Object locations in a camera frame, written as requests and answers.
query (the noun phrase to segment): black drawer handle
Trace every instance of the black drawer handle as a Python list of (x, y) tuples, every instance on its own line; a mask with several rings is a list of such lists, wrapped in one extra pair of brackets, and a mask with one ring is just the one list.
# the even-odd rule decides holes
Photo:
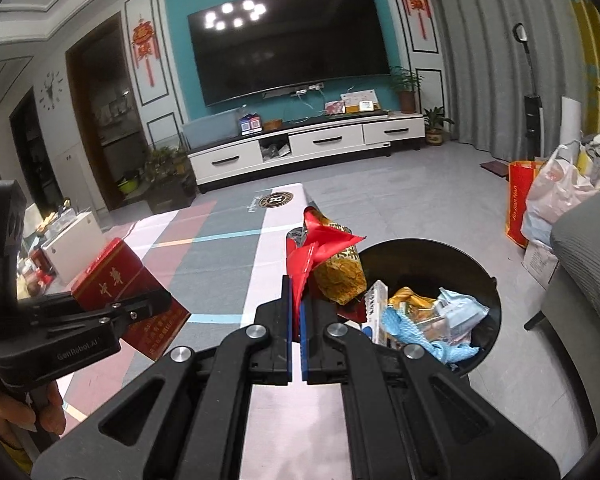
[(400, 128), (399, 130), (385, 130), (384, 132), (387, 135), (391, 135), (391, 134), (401, 134), (402, 132), (408, 132), (409, 129), (408, 128)]
[(228, 162), (233, 162), (234, 160), (238, 160), (240, 155), (232, 156), (231, 158), (224, 158), (223, 160), (216, 160), (212, 162), (214, 166), (220, 166), (220, 164), (226, 164)]
[(341, 140), (342, 136), (331, 137), (331, 139), (314, 140), (314, 144), (327, 144), (328, 142), (340, 142)]

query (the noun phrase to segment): television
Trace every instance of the television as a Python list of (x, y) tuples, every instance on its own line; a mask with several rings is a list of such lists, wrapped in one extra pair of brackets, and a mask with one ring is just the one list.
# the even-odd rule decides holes
[(188, 18), (207, 106), (389, 73), (374, 0), (235, 0)]

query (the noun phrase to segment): hand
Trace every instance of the hand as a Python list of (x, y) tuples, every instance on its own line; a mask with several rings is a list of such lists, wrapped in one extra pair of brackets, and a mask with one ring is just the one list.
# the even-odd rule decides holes
[[(55, 381), (47, 385), (46, 396), (49, 404), (40, 412), (40, 425), (49, 433), (61, 435), (66, 427), (66, 418), (62, 409), (62, 396)], [(35, 421), (36, 413), (29, 406), (0, 390), (0, 438), (3, 441), (11, 447), (22, 447), (9, 422), (17, 426), (30, 426)]]

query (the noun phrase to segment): doorway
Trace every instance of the doorway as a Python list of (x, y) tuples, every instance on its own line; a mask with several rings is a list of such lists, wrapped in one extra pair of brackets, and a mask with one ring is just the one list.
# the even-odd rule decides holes
[(33, 88), (20, 101), (9, 119), (13, 142), (31, 199), (45, 217), (61, 206), (62, 194), (46, 153)]
[(109, 210), (136, 202), (148, 146), (131, 91), (116, 14), (66, 53), (67, 74), (80, 136)]

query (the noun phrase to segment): chair leg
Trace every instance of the chair leg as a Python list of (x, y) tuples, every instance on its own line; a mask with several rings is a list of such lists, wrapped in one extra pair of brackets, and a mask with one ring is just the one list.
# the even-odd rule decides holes
[(525, 323), (525, 330), (533, 330), (536, 327), (536, 325), (538, 325), (538, 323), (544, 321), (545, 319), (546, 317), (542, 313), (542, 310), (539, 310), (535, 316), (533, 316), (529, 321)]

